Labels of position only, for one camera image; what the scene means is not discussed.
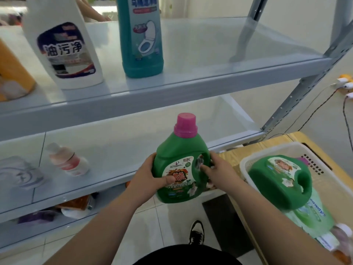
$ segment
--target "left hand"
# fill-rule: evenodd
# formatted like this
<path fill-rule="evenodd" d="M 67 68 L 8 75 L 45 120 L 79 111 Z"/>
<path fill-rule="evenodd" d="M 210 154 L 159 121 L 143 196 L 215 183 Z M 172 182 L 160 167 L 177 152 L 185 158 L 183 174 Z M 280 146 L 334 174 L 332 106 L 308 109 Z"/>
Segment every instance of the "left hand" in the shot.
<path fill-rule="evenodd" d="M 155 157 L 156 153 L 148 156 L 141 167 L 136 171 L 135 176 L 126 188 L 126 192 L 129 193 L 130 199 L 134 201 L 137 207 L 147 202 L 160 188 L 175 182 L 173 176 L 165 176 L 161 178 L 154 178 L 152 176 L 151 169 Z"/>

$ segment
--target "black mat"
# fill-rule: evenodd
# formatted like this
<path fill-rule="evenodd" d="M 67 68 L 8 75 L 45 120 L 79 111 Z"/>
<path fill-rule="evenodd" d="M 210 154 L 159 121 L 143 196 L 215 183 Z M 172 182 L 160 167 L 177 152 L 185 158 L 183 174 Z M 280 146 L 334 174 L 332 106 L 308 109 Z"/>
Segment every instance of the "black mat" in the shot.
<path fill-rule="evenodd" d="M 238 258 L 254 249 L 227 194 L 202 205 L 222 251 Z"/>

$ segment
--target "wooden table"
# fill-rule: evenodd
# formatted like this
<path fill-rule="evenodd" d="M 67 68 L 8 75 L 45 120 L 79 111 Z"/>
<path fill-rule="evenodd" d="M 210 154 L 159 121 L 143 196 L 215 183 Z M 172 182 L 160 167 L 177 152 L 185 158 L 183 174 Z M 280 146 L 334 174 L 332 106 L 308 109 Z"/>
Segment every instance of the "wooden table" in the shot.
<path fill-rule="evenodd" d="M 236 148 L 234 150 L 231 151 L 226 151 L 223 153 L 220 153 L 219 155 L 227 160 L 232 166 L 233 169 L 239 174 L 241 175 L 240 172 L 240 168 L 239 168 L 239 164 L 240 161 L 257 152 L 257 151 L 261 151 L 263 149 L 266 148 L 270 148 L 279 144 L 284 144 L 284 143 L 289 143 L 292 141 L 298 141 L 301 143 L 305 143 L 309 148 L 311 148 L 312 151 L 314 151 L 325 163 L 327 163 L 331 168 L 333 173 L 347 186 L 349 187 L 351 190 L 353 190 L 353 179 L 338 165 L 336 164 L 319 146 L 317 146 L 314 142 L 312 142 L 305 134 L 303 134 L 302 132 L 294 132 L 294 133 L 290 133 L 289 136 L 287 135 L 282 135 L 282 136 L 278 136 L 275 138 L 271 138 L 268 139 L 266 141 L 263 142 L 258 142 L 255 144 L 251 144 L 245 147 L 239 147 Z M 268 264 L 264 255 L 262 254 L 261 249 L 258 247 L 258 244 L 254 238 L 254 236 L 252 235 L 251 230 L 249 229 L 245 219 L 243 218 L 243 215 L 241 213 L 240 208 L 238 207 L 238 205 L 236 204 L 236 202 L 230 197 L 230 200 L 232 201 L 232 204 L 237 212 L 237 214 L 239 215 L 239 218 L 241 219 L 245 230 L 247 231 L 259 257 L 262 260 L 263 264 Z"/>

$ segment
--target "right hand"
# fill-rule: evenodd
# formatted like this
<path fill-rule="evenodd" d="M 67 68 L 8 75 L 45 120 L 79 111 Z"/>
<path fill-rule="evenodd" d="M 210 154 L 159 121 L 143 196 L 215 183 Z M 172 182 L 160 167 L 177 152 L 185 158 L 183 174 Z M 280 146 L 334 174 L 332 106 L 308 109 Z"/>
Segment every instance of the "right hand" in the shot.
<path fill-rule="evenodd" d="M 206 165 L 201 165 L 200 169 L 212 180 L 217 188 L 229 193 L 241 179 L 230 163 L 223 160 L 213 151 L 210 152 L 210 155 L 214 167 L 210 168 Z"/>

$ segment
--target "pink bottle cap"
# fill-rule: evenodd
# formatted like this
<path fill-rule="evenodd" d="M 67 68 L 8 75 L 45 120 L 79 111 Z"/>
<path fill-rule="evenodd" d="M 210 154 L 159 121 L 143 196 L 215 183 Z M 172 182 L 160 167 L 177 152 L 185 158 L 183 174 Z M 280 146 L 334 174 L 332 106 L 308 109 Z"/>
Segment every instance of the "pink bottle cap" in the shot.
<path fill-rule="evenodd" d="M 174 134 L 182 138 L 195 137 L 197 135 L 196 116 L 188 112 L 179 113 L 174 125 Z"/>

